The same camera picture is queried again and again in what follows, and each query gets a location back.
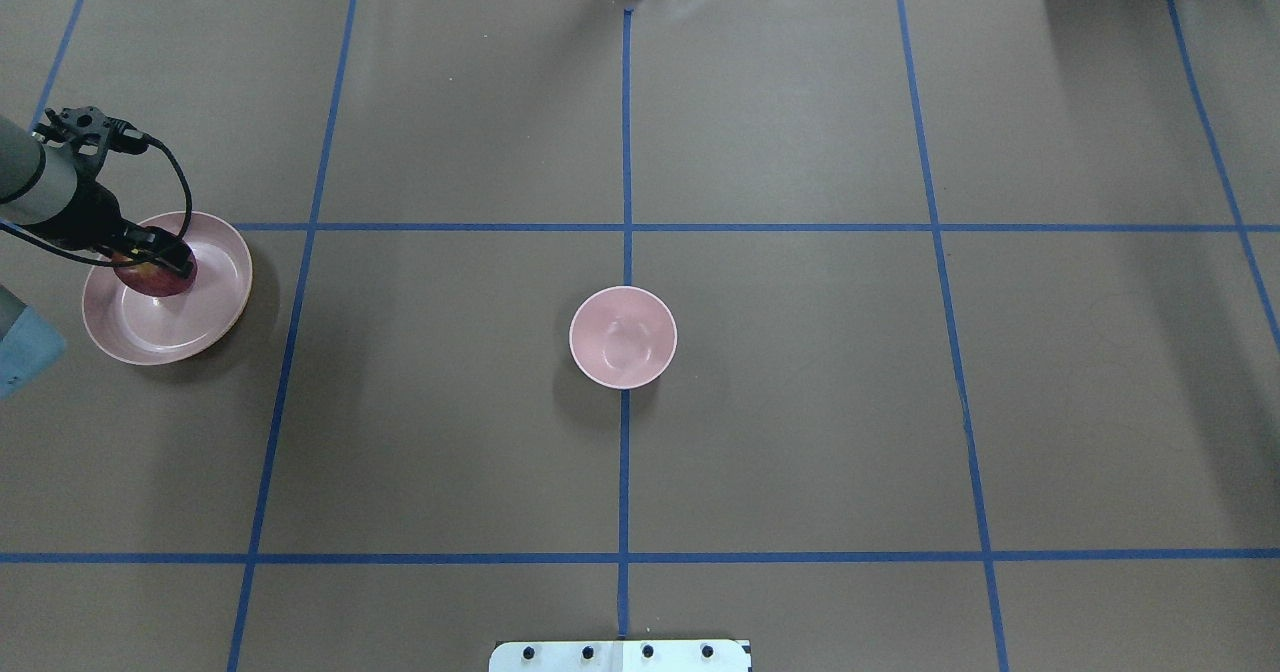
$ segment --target white bracket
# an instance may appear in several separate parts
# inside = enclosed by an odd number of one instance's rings
[[[751,672],[751,644],[736,640],[503,643],[489,672]]]

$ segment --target blue grid line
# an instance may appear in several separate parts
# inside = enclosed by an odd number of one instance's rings
[[[915,116],[915,142],[920,154],[920,172],[924,177],[924,198],[929,206],[929,224],[933,227],[933,257],[938,266],[938,284],[942,288],[942,310],[947,320],[947,340],[951,344],[951,369],[955,372],[956,392],[960,394],[960,412],[964,421],[965,447],[969,452],[969,483],[973,485],[973,507],[978,520],[978,540],[982,544],[983,571],[987,576],[987,603],[991,607],[991,627],[996,643],[996,659],[1001,672],[1009,672],[1009,654],[1005,646],[1005,622],[1000,608],[1000,589],[996,585],[996,563],[991,558],[991,532],[987,529],[987,504],[983,499],[982,470],[978,467],[978,444],[973,434],[973,416],[969,410],[969,389],[964,376],[964,358],[960,356],[960,335],[956,332],[955,307],[951,302],[951,280],[947,276],[947,257],[942,248],[942,225],[938,201],[933,192],[933,166],[929,163],[929,145],[924,134],[924,113],[920,108],[920,90],[915,77],[915,58],[911,52],[911,33],[908,24],[906,0],[897,0],[899,24],[902,29],[902,56],[906,60],[906,81],[911,93],[911,113]]]
[[[1196,111],[1199,115],[1201,125],[1204,128],[1204,140],[1208,141],[1208,151],[1213,156],[1213,166],[1217,168],[1217,177],[1222,183],[1222,193],[1226,195],[1226,204],[1231,209],[1231,218],[1235,220],[1235,229],[1240,237],[1240,247],[1244,250],[1244,259],[1249,262],[1249,273],[1253,275],[1253,285],[1258,291],[1258,300],[1262,300],[1262,312],[1271,326],[1271,342],[1280,352],[1280,325],[1276,324],[1275,308],[1271,308],[1271,297],[1267,294],[1267,285],[1262,282],[1262,271],[1258,268],[1257,257],[1253,256],[1253,244],[1249,243],[1249,233],[1244,227],[1244,216],[1240,212],[1239,202],[1235,200],[1235,189],[1231,186],[1231,177],[1226,174],[1226,163],[1222,161],[1222,151],[1217,145],[1217,136],[1213,134],[1213,125],[1208,120],[1208,111],[1204,100],[1199,93],[1199,84],[1196,81],[1196,70],[1192,69],[1192,56],[1187,51],[1187,38],[1183,35],[1183,24],[1178,17],[1178,6],[1174,0],[1165,0],[1169,6],[1169,20],[1174,26],[1174,37],[1178,38],[1178,51],[1183,58],[1183,70],[1187,74],[1187,87],[1190,90],[1192,101],[1196,102]]]
[[[617,564],[613,552],[530,553],[260,553],[257,566],[493,566],[493,564]],[[901,552],[628,552],[632,564],[863,564],[931,562],[1106,562],[1106,561],[1229,561],[1280,559],[1280,548],[1170,549],[1010,549]],[[10,552],[0,564],[246,564],[236,553],[186,552]]]
[[[631,15],[622,12],[622,284],[632,283]],[[618,393],[618,637],[631,628],[631,390]]]
[[[47,78],[45,78],[45,88],[40,90],[40,102],[36,104],[36,114],[31,116],[31,124],[27,125],[27,131],[36,129],[40,116],[45,113],[45,108],[49,106],[49,95],[54,92],[54,81],[58,79],[58,72],[63,69],[63,58],[67,58],[67,49],[72,44],[76,22],[79,20],[79,13],[83,8],[84,0],[76,0],[76,5],[72,6],[72,15],[67,19],[67,28],[63,31],[63,40],[58,44],[58,52],[54,54],[54,63],[49,68]]]
[[[237,221],[238,230],[435,230],[436,233],[932,233],[928,221]],[[1088,224],[1088,221],[942,221],[945,233],[1133,233],[1236,234],[1236,225]],[[1244,225],[1249,233],[1280,233],[1280,225]],[[623,275],[628,270],[623,259]]]
[[[338,52],[338,69],[333,81],[333,96],[329,99],[329,120],[325,124],[324,147],[320,151],[320,165],[316,170],[316,186],[311,198],[310,229],[302,244],[302,264],[298,266],[298,280],[293,289],[293,311],[289,316],[289,333],[284,339],[284,356],[280,362],[280,380],[275,393],[275,408],[271,412],[271,431],[266,440],[266,453],[262,461],[262,476],[259,481],[257,503],[253,509],[253,526],[250,532],[248,561],[244,563],[244,576],[241,581],[239,603],[236,609],[236,625],[232,630],[230,652],[227,655],[227,672],[236,672],[239,666],[241,644],[244,640],[244,625],[248,618],[248,603],[253,590],[255,558],[262,540],[262,521],[266,517],[266,500],[271,489],[271,472],[275,468],[275,449],[280,439],[280,422],[284,419],[284,402],[289,389],[289,372],[293,370],[293,352],[298,340],[298,323],[302,317],[302,303],[306,298],[307,275],[311,273],[311,252],[315,248],[315,224],[320,218],[320,204],[324,200],[324,183],[329,168],[329,151],[333,146],[333,131],[338,123],[338,108],[342,102],[342,83],[347,69],[347,52],[351,49],[351,31],[356,22],[356,3],[348,0],[347,24],[342,33],[342,49]]]

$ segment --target red apple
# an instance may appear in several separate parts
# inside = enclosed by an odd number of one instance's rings
[[[128,261],[129,259],[123,253],[111,253],[111,262]],[[173,271],[152,265],[151,262],[142,262],[132,268],[114,268],[114,270],[115,276],[119,276],[127,288],[147,297],[173,297],[174,294],[187,292],[196,282],[197,271],[196,259],[191,259],[191,276],[187,276],[187,279],[182,279],[182,276],[178,276]]]

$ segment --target cable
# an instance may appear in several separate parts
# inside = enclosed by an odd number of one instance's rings
[[[164,250],[146,253],[142,257],[129,259],[129,261],[127,262],[110,262],[110,261],[104,261],[104,259],[82,257],[78,253],[67,252],[65,250],[54,247],[54,244],[45,242],[45,239],[40,239],[37,236],[29,236],[27,233],[22,233],[22,230],[18,230],[17,227],[0,224],[0,230],[5,230],[5,233],[14,236],[15,238],[27,242],[29,244],[36,244],[36,247],[44,250],[45,252],[55,253],[61,259],[69,259],[72,262],[82,262],[82,265],[92,265],[96,268],[133,268],[137,265],[146,265],[146,262],[152,262],[155,261],[155,259],[165,256],[165,253],[173,252],[173,250],[177,248],[178,244],[182,244],[182,238],[187,236],[187,229],[189,229],[191,227],[191,212],[192,212],[191,186],[187,183],[187,174],[183,174],[182,165],[179,165],[178,163],[178,157],[173,156],[173,152],[169,151],[169,147],[166,147],[164,142],[160,142],[160,140],[154,138],[154,136],[151,134],[142,134],[142,140],[147,140],[147,145],[159,148],[160,152],[164,152],[165,157],[169,157],[170,165],[173,165],[173,172],[174,174],[178,175],[178,180],[182,184],[182,198],[183,198],[182,229],[178,230],[178,239],[174,239],[173,243],[166,244]]]

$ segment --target pink plate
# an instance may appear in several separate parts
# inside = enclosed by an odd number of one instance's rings
[[[676,355],[676,317],[635,285],[591,294],[568,326],[568,349],[586,376],[613,389],[658,379]]]
[[[178,232],[182,212],[150,218]],[[110,268],[93,268],[84,282],[84,329],[97,347],[129,365],[166,365],[221,339],[248,303],[253,261],[244,238],[227,221],[192,212],[184,238],[196,256],[196,282],[173,297],[147,297],[127,288]]]

